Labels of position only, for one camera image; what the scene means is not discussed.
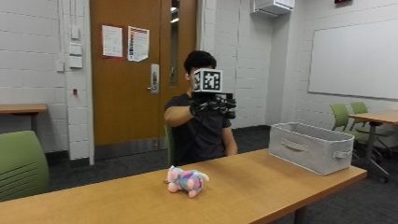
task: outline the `wall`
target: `wall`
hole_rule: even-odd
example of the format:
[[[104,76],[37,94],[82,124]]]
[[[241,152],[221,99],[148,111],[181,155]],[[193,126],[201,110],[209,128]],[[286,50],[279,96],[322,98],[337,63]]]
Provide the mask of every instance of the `wall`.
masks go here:
[[[0,5],[0,104],[46,104],[37,132],[44,151],[92,158],[88,0],[0,0]],[[78,39],[70,39],[70,25],[80,28]],[[72,42],[82,44],[84,69],[68,66]],[[65,70],[57,72],[56,64]],[[0,115],[0,123],[0,133],[29,129],[28,117]]]
[[[305,1],[305,25],[302,33],[295,36],[301,38],[301,50],[298,53],[298,68],[289,66],[295,71],[297,83],[290,85],[294,92],[294,120],[311,124],[318,127],[331,128],[333,115],[330,104],[343,103],[349,106],[351,102],[362,101],[369,106],[369,111],[398,109],[398,100],[371,99],[362,97],[338,96],[331,94],[307,93],[309,75],[313,50],[313,32],[318,29],[329,29],[354,24],[363,24],[375,21],[397,20],[398,14],[397,0],[382,1],[351,1],[345,5],[335,5],[333,1]],[[383,125],[385,129],[397,129],[397,127]],[[390,145],[397,145],[397,139],[385,139]]]
[[[208,0],[202,49],[224,71],[224,91],[237,98],[233,128],[265,124],[273,21],[250,15],[247,0]]]
[[[295,0],[293,12],[274,18],[265,116],[267,125],[294,120],[295,71],[303,22],[305,0]]]
[[[46,152],[68,149],[66,78],[60,52],[57,1],[0,1],[0,104],[48,104],[38,115]],[[29,130],[29,117],[0,115],[0,133]]]

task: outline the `gray storage bin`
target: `gray storage bin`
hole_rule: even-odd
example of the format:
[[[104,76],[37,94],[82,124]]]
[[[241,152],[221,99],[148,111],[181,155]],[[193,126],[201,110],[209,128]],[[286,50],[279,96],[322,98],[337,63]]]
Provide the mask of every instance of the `gray storage bin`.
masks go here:
[[[269,153],[319,175],[350,167],[353,135],[302,123],[271,125]]]

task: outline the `plush unicorn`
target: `plush unicorn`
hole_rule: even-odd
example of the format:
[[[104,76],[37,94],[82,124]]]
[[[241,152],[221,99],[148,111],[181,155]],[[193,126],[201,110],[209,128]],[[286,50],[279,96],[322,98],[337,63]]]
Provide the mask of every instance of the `plush unicorn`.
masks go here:
[[[168,190],[174,193],[180,189],[185,189],[189,198],[193,198],[201,191],[204,179],[209,181],[209,176],[200,171],[182,171],[181,168],[172,166],[166,174]]]

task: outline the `black t-shirt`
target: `black t-shirt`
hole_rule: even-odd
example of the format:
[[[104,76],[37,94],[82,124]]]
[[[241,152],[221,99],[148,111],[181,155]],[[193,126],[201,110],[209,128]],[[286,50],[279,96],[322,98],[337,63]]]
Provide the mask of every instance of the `black t-shirt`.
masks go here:
[[[185,93],[173,97],[164,107],[190,105],[190,97]],[[231,126],[225,117],[194,117],[181,126],[172,128],[174,137],[176,165],[197,161],[208,161],[225,155],[222,129]]]

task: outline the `poster on door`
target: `poster on door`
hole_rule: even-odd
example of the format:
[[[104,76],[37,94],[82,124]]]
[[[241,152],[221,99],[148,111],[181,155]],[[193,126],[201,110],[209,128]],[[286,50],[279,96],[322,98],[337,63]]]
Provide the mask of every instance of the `poster on door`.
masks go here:
[[[128,51],[126,59],[140,62],[148,58],[149,54],[149,30],[128,27]]]
[[[124,58],[124,28],[102,25],[102,58]]]

